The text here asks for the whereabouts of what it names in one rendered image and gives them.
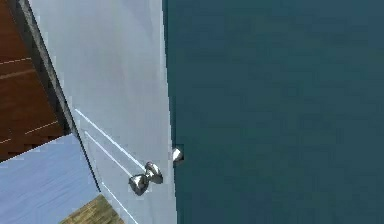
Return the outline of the white room door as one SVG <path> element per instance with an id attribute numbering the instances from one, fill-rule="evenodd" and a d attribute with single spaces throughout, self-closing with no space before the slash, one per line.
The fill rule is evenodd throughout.
<path id="1" fill-rule="evenodd" d="M 177 224 L 162 0 L 28 0 L 102 194 L 125 224 Z M 129 178 L 155 163 L 141 196 Z"/>

